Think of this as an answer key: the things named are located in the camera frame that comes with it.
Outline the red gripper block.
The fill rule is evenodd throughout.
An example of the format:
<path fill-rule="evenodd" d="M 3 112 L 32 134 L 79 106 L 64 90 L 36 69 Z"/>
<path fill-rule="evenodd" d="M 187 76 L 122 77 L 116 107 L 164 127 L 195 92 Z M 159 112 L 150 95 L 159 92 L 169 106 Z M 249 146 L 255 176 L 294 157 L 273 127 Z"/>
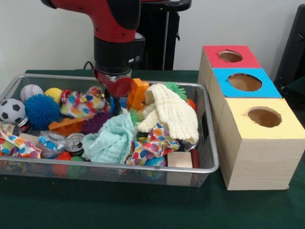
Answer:
<path fill-rule="evenodd" d="M 105 86 L 110 97 L 111 114 L 119 115 L 120 113 L 120 99 L 119 97 L 127 96 L 132 90 L 132 71 L 119 75 L 109 75 L 94 69 L 94 76 L 96 79 Z"/>

